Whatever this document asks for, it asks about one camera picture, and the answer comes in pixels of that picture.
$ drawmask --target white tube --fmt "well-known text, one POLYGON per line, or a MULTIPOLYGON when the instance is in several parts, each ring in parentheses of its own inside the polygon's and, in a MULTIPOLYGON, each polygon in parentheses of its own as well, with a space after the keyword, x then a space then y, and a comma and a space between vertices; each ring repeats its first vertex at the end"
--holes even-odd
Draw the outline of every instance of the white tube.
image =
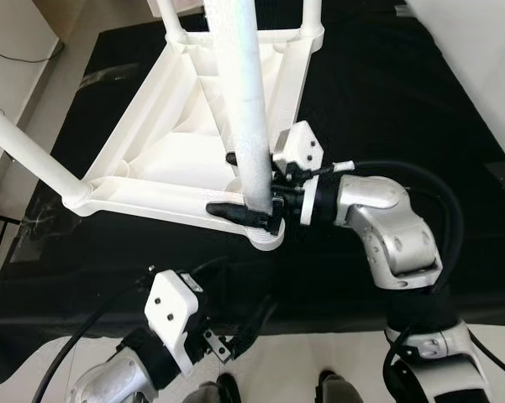
POLYGON ((79 181, 2 113, 0 147, 60 194, 64 201, 74 203, 89 196, 88 184, 79 181))
POLYGON ((160 16, 166 28, 166 40, 168 42, 178 42, 183 38, 186 31, 181 27, 179 18, 171 0, 157 0, 160 16))
POLYGON ((254 0, 205 0, 245 204, 271 212, 271 161, 254 0))
POLYGON ((302 37, 315 37, 323 32, 321 24, 321 0, 304 0, 302 4, 302 37))

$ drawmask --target black cloth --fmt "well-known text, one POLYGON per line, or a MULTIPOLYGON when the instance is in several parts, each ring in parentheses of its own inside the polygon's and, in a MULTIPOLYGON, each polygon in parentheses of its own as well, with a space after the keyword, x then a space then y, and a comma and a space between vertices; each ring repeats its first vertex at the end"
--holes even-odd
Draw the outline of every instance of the black cloth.
MULTIPOLYGON (((256 3, 261 29, 299 25, 293 1, 256 3)), ((310 123, 325 163, 406 160, 441 176, 466 215, 454 304, 468 322, 505 325, 505 190, 486 167, 505 161, 504 153, 422 24, 374 2, 366 10, 360 2, 324 3, 324 45, 312 55, 298 120, 310 123)), ((202 15, 182 23, 207 28, 202 15)), ((160 23, 100 34, 86 75, 127 68, 87 80, 75 96, 52 151, 74 175, 82 177, 97 156, 161 53, 164 34, 160 23)), ((426 188, 410 175, 377 174, 426 188)), ((419 195, 413 208, 440 243, 440 208, 419 195)), ((230 233, 111 212, 78 217, 40 182, 0 273, 0 382, 150 264, 190 269, 228 255, 233 263, 212 298, 219 331, 244 320, 267 293, 279 301, 268 334, 382 329, 381 292, 360 240, 343 228, 289 227, 284 244, 263 253, 230 233)), ((122 337, 145 324, 145 298, 125 296, 87 336, 122 337)))

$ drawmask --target white mounting plate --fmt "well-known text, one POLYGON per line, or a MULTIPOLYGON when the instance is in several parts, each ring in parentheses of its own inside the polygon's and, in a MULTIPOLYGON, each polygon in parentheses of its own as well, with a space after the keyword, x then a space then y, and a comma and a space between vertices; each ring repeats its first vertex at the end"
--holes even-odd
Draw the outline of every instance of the white mounting plate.
MULTIPOLYGON (((299 29, 258 31, 269 144, 297 117, 308 62, 317 47, 299 29)), ((283 240, 207 214, 208 202, 243 204, 209 32, 169 43, 82 181, 90 196, 68 206, 107 210, 245 235, 261 250, 283 240)))

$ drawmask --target person's leg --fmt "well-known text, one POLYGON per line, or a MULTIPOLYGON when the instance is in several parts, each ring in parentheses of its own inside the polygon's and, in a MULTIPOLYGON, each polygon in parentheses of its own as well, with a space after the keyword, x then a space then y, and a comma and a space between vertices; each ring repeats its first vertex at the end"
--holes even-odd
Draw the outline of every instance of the person's leg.
POLYGON ((241 398, 234 377, 222 374, 217 378, 217 383, 201 384, 183 403, 241 403, 241 398))
POLYGON ((319 376, 316 403, 363 403, 355 387, 333 371, 319 376))

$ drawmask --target white wall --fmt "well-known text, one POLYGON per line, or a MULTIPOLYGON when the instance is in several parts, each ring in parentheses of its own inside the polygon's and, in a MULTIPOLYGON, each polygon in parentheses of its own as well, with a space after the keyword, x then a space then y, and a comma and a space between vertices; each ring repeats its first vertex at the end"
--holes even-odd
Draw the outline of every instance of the white wall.
POLYGON ((505 0, 407 3, 505 152, 505 0))
MULTIPOLYGON (((57 41, 31 0, 0 0, 0 53, 44 59, 51 55, 57 41)), ((45 64, 0 58, 0 108, 11 121, 18 122, 45 64)))

